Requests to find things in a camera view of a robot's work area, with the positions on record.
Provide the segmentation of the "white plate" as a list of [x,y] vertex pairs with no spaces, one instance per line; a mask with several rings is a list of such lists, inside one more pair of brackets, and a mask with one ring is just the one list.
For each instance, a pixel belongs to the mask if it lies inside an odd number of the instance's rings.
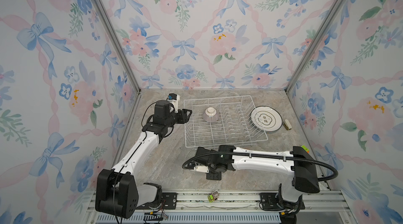
[[259,106],[250,115],[252,124],[266,133],[278,131],[283,125],[283,119],[278,111],[268,106]]

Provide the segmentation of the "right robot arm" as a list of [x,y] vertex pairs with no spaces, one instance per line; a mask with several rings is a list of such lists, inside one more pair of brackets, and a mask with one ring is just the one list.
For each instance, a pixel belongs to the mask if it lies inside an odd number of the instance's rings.
[[263,210],[298,209],[304,193],[320,192],[316,165],[312,163],[314,159],[299,146],[284,152],[261,152],[232,145],[220,145],[218,150],[199,147],[195,158],[187,167],[205,173],[208,180],[219,181],[222,173],[228,170],[258,170],[286,175],[277,193],[261,197]]

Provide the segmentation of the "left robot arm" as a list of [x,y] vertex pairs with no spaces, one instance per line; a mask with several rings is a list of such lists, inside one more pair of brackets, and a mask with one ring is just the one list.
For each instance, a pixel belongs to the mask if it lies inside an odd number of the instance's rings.
[[190,109],[179,109],[180,96],[174,93],[154,103],[154,113],[142,127],[138,141],[111,169],[103,169],[97,178],[95,210],[116,218],[130,218],[140,206],[159,208],[163,204],[162,187],[153,183],[138,186],[135,177],[152,151],[171,135],[176,124],[186,124]]

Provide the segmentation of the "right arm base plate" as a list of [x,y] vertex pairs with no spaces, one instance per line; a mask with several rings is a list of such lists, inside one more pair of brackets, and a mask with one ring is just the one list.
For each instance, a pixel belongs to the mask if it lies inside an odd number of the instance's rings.
[[290,211],[305,209],[302,196],[296,203],[286,203],[283,200],[280,200],[277,192],[262,192],[259,194],[259,197],[259,207],[263,211]]

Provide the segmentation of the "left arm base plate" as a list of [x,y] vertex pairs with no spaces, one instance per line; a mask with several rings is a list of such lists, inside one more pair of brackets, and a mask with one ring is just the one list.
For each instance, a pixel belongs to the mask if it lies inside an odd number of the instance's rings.
[[136,210],[175,210],[177,205],[176,192],[163,192],[162,195],[157,196],[157,200],[137,206]]

